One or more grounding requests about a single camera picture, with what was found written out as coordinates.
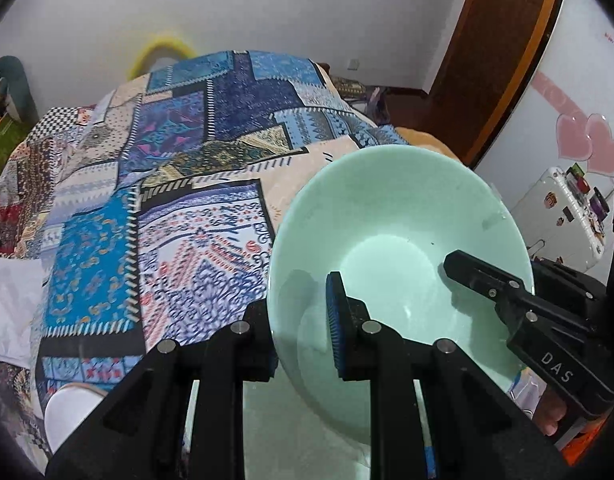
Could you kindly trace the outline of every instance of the pink heart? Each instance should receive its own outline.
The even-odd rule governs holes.
[[[614,176],[614,139],[609,123],[602,115],[592,114],[587,119],[586,132],[593,146],[587,171]]]
[[[586,120],[561,115],[556,121],[558,156],[570,160],[587,160],[592,154],[592,143],[584,130]]]

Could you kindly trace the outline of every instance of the person's hand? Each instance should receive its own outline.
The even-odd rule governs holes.
[[[558,431],[558,422],[565,413],[567,413],[565,401],[548,386],[538,401],[532,420],[545,435],[551,436]]]

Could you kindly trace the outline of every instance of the white paper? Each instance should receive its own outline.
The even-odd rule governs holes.
[[[30,368],[30,331],[41,300],[40,260],[0,258],[0,361]]]

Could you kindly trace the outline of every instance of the metal screw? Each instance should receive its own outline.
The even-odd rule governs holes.
[[[235,334],[244,334],[249,331],[249,323],[247,321],[234,321],[229,328]]]
[[[377,334],[382,328],[383,326],[373,319],[363,323],[363,332],[367,332],[368,334]]]
[[[439,339],[436,341],[436,346],[443,354],[450,354],[456,349],[456,343],[451,339]]]
[[[156,345],[156,348],[161,354],[168,354],[176,348],[176,342],[174,339],[163,339]]]

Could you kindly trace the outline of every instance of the patchwork bedspread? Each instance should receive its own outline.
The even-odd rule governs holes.
[[[0,358],[2,418],[43,470],[63,384],[110,390],[161,338],[190,344],[265,296],[274,235],[314,174],[405,144],[307,59],[220,52],[96,107],[53,108],[0,178],[0,257],[40,260],[30,362]]]

